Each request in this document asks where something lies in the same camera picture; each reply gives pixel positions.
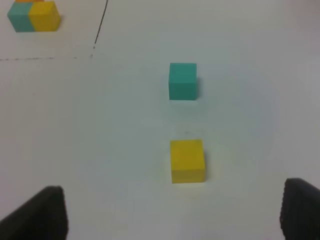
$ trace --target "black line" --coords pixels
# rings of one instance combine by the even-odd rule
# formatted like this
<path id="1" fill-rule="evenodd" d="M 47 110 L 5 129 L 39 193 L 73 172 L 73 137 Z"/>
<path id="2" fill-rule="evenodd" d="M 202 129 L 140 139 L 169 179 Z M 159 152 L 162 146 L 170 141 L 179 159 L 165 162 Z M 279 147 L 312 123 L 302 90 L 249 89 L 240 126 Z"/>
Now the black line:
<path id="1" fill-rule="evenodd" d="M 95 38 L 94 45 L 96 45 L 96 44 L 97 44 L 97 41 L 98 41 L 98 37 L 99 37 L 100 31 L 101 31 L 101 26 L 102 26 L 102 23 L 103 23 L 103 21 L 104 21 L 105 15 L 106 15 L 108 2 L 109 2 L 109 0 L 106 0 L 106 1 L 105 1 L 104 11 L 103 11 L 103 15 L 102 15 L 102 19 L 101 19 L 101 22 L 100 22 L 100 26 L 99 26 L 98 33 L 96 34 L 96 38 Z"/>

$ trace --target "teal cube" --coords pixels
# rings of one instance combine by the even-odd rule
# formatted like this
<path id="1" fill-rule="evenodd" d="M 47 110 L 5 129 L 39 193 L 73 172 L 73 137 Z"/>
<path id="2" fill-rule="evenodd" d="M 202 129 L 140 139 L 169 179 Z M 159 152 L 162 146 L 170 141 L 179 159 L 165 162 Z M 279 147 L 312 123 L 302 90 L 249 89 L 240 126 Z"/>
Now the teal cube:
<path id="1" fill-rule="evenodd" d="M 170 63 L 169 99 L 196 100 L 197 93 L 197 64 Z"/>
<path id="2" fill-rule="evenodd" d="M 17 33 L 35 31 L 28 15 L 32 4 L 32 2 L 14 2 L 12 4 L 7 16 Z"/>

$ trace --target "wooden block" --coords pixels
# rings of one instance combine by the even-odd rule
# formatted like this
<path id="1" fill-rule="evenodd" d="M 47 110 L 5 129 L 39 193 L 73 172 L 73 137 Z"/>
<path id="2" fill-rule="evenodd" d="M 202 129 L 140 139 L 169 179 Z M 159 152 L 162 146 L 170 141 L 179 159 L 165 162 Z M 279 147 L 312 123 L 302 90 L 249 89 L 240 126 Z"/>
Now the wooden block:
<path id="1" fill-rule="evenodd" d="M 173 184 L 205 181 L 206 165 L 202 140 L 174 140 L 171 141 L 170 148 Z"/>
<path id="2" fill-rule="evenodd" d="M 34 32 L 35 29 L 28 17 L 32 2 L 14 2 L 7 14 L 17 33 Z"/>
<path id="3" fill-rule="evenodd" d="M 29 18 L 36 32 L 55 32 L 61 22 L 54 1 L 34 2 L 29 12 Z"/>
<path id="4" fill-rule="evenodd" d="M 16 3 L 34 3 L 34 2 L 43 2 L 44 0 L 15 0 Z"/>
<path id="5" fill-rule="evenodd" d="M 170 100 L 196 100 L 197 64 L 171 63 L 169 73 Z"/>

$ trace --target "white table surface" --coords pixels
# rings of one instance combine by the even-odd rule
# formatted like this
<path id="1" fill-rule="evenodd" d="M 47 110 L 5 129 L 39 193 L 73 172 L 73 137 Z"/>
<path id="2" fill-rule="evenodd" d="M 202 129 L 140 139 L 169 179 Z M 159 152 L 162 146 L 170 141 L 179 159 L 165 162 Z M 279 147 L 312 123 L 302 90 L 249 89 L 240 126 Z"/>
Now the white table surface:
<path id="1" fill-rule="evenodd" d="M 8 1 L 0 218 L 61 185 L 69 240 L 283 239 L 286 178 L 320 187 L 319 2 L 109 0 L 93 50 L 104 1 L 22 34 Z M 197 63 L 197 101 L 168 100 L 171 62 Z M 172 185 L 170 140 L 192 138 L 208 179 Z"/>

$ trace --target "yellow cube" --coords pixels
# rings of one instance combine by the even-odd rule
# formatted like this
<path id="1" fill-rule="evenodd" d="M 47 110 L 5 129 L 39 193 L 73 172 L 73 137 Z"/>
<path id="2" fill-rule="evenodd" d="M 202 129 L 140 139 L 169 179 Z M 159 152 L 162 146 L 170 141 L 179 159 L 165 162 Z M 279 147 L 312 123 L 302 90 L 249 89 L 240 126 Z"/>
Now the yellow cube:
<path id="1" fill-rule="evenodd" d="M 171 141 L 170 148 L 173 184 L 205 181 L 206 165 L 202 140 L 175 140 Z"/>
<path id="2" fill-rule="evenodd" d="M 28 15 L 36 32 L 55 32 L 61 22 L 54 1 L 34 2 Z"/>

